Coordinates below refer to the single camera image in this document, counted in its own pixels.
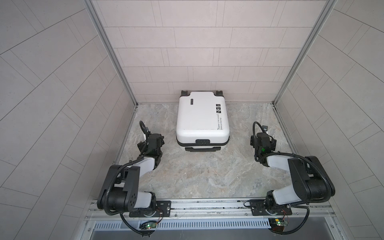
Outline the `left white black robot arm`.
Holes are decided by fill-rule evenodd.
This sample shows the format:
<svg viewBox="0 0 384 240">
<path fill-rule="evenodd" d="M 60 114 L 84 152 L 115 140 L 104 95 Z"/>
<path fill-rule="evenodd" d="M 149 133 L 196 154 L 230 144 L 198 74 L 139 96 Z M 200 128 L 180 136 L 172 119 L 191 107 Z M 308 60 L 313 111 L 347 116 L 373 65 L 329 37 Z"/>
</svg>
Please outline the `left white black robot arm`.
<svg viewBox="0 0 384 240">
<path fill-rule="evenodd" d="M 161 147 L 165 144 L 164 136 L 153 134 L 143 121 L 139 122 L 144 140 L 137 144 L 140 151 L 136 160 L 124 165 L 112 165 L 106 175 L 103 186 L 97 199 L 97 207 L 108 216 L 119 215 L 123 223 L 134 233 L 142 237 L 150 237 L 160 223 L 148 221 L 139 229 L 128 223 L 124 213 L 138 211 L 141 214 L 152 215 L 159 212 L 156 194 L 153 192 L 140 192 L 139 181 L 144 174 L 155 170 L 161 162 L 163 152 Z"/>
</svg>

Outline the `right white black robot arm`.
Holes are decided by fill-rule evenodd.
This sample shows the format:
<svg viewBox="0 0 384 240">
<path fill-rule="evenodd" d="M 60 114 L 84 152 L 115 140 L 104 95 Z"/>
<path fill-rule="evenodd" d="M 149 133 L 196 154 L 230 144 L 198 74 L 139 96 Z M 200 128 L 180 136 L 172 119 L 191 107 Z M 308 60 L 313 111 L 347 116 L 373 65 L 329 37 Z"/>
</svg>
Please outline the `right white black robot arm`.
<svg viewBox="0 0 384 240">
<path fill-rule="evenodd" d="M 309 204 L 327 202 L 335 195 L 336 189 L 317 157 L 276 152 L 277 141 L 267 133 L 267 129 L 259 122 L 253 122 L 250 144 L 255 150 L 255 161 L 265 167 L 289 172 L 292 184 L 279 190 L 268 191 L 263 202 L 249 200 L 247 207 L 253 211 L 265 211 L 276 217 L 269 219 L 270 232 L 290 235 L 300 230 L 308 220 Z M 306 215 L 296 228 L 285 231 L 289 210 L 292 208 L 305 209 Z"/>
</svg>

